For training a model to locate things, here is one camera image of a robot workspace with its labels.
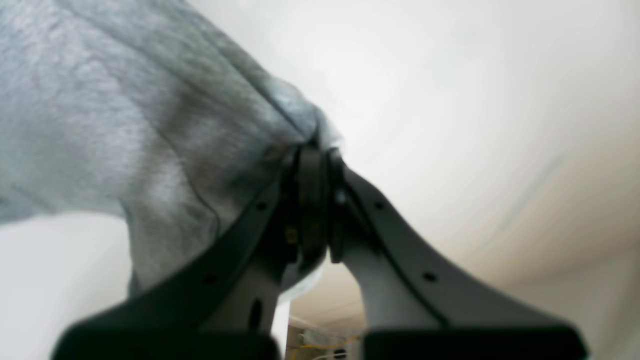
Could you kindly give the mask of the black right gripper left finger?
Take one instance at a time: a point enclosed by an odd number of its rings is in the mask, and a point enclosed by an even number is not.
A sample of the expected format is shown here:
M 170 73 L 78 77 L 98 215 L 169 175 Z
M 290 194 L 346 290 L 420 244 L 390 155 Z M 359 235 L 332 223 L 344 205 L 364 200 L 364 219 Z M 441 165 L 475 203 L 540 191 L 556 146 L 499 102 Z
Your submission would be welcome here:
M 293 146 L 222 238 L 178 273 L 71 326 L 55 360 L 280 360 L 281 292 L 327 251 L 326 153 Z

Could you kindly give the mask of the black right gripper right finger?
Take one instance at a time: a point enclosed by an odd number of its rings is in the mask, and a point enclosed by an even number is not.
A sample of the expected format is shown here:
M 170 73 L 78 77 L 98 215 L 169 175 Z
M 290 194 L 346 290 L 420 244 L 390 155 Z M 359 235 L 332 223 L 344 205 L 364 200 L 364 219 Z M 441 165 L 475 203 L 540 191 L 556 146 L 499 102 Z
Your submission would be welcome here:
M 384 194 L 327 154 L 330 256 L 359 285 L 363 360 L 585 360 L 570 322 L 521 303 L 447 260 Z

